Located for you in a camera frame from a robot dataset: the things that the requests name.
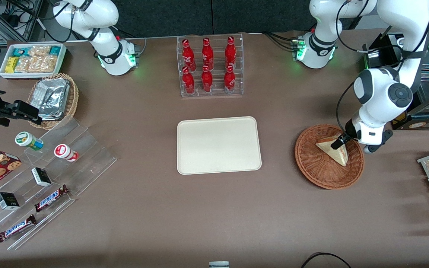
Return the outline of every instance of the white bread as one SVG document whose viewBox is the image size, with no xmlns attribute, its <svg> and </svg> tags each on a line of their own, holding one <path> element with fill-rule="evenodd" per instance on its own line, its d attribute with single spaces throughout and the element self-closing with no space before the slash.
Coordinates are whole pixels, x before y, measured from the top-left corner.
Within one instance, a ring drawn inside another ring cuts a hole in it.
<svg viewBox="0 0 429 268">
<path fill-rule="evenodd" d="M 346 166 L 347 161 L 349 160 L 349 155 L 347 154 L 347 148 L 345 147 L 345 144 L 340 146 L 340 148 L 337 150 L 334 150 L 332 147 L 330 147 L 330 145 L 335 142 L 337 137 L 338 135 L 320 139 L 317 141 L 316 145 L 337 163 L 341 164 L 342 166 Z"/>
</svg>

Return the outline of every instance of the small black box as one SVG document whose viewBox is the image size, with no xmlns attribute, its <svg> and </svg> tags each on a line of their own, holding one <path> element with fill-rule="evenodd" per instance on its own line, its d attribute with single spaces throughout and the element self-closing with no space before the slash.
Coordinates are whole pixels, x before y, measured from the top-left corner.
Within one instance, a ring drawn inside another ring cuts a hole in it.
<svg viewBox="0 0 429 268">
<path fill-rule="evenodd" d="M 0 206 L 5 210 L 16 210 L 19 203 L 13 193 L 0 192 Z"/>
<path fill-rule="evenodd" d="M 38 185 L 41 185 L 42 187 L 51 186 L 51 180 L 44 169 L 35 167 L 31 172 Z"/>
</svg>

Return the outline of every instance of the clear acrylic bottle rack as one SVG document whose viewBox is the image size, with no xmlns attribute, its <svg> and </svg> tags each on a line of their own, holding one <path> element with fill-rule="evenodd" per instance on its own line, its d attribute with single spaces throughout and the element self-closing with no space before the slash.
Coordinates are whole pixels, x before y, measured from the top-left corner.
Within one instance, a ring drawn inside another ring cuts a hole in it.
<svg viewBox="0 0 429 268">
<path fill-rule="evenodd" d="M 225 49 L 228 45 L 228 37 L 233 36 L 235 38 L 236 46 L 236 68 L 233 70 L 236 80 L 235 88 L 233 93 L 225 93 Z M 213 89 L 211 93 L 207 93 L 203 90 L 201 83 L 201 74 L 203 73 L 203 58 L 201 50 L 203 49 L 203 38 L 208 37 L 210 39 L 211 47 L 213 48 L 214 54 L 214 69 L 211 71 L 213 75 Z M 194 61 L 196 63 L 196 70 L 191 73 L 194 78 L 194 94 L 188 95 L 183 86 L 183 73 L 182 68 L 185 66 L 183 61 L 183 39 L 188 39 L 190 47 L 193 49 Z M 244 47 L 243 47 L 243 34 L 218 34 L 218 35 L 207 35 L 207 36 L 182 36 L 177 38 L 177 59 L 178 59 L 178 74 L 180 77 L 180 92 L 182 97 L 210 97 L 210 96 L 231 96 L 231 95 L 242 95 L 244 93 Z"/>
<path fill-rule="evenodd" d="M 92 182 L 104 173 L 116 159 L 99 144 L 87 130 L 75 119 L 62 121 L 46 132 L 41 139 L 44 146 L 39 151 L 27 148 L 19 156 L 22 165 L 0 181 L 0 192 L 14 193 L 20 208 L 14 211 L 0 207 L 0 232 L 15 226 L 34 214 L 37 224 L 24 229 L 0 243 L 7 249 L 17 249 L 39 232 L 46 224 L 65 210 Z M 67 144 L 79 153 L 79 159 L 69 162 L 54 156 L 58 144 Z M 51 186 L 42 187 L 36 184 L 31 169 L 34 167 L 46 170 L 52 181 Z M 64 194 L 49 207 L 36 212 L 35 204 L 46 198 L 58 188 L 66 185 L 70 193 Z"/>
</svg>

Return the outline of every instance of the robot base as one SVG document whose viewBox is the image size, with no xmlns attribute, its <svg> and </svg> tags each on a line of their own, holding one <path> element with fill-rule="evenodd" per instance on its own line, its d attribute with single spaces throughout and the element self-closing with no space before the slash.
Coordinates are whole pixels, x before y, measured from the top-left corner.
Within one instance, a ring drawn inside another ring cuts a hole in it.
<svg viewBox="0 0 429 268">
<path fill-rule="evenodd" d="M 122 53 L 114 63 L 105 63 L 99 56 L 102 67 L 111 75 L 122 75 L 138 66 L 135 45 L 126 40 L 120 40 L 119 42 L 122 45 Z"/>
<path fill-rule="evenodd" d="M 322 68 L 327 65 L 328 61 L 332 59 L 334 55 L 334 49 L 332 52 L 326 51 L 324 56 L 319 56 L 317 52 L 310 45 L 310 36 L 312 32 L 308 32 L 303 36 L 299 36 L 298 40 L 303 40 L 304 44 L 297 44 L 299 51 L 297 51 L 295 60 L 302 62 L 305 66 L 309 68 Z"/>
</svg>

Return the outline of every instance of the dark gray wall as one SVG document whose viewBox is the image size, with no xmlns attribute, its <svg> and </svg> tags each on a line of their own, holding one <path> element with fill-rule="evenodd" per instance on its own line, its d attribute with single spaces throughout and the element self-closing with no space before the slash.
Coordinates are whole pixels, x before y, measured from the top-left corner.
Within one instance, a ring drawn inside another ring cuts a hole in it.
<svg viewBox="0 0 429 268">
<path fill-rule="evenodd" d="M 309 0 L 112 0 L 136 37 L 308 30 Z M 344 29 L 352 20 L 344 22 Z"/>
</svg>

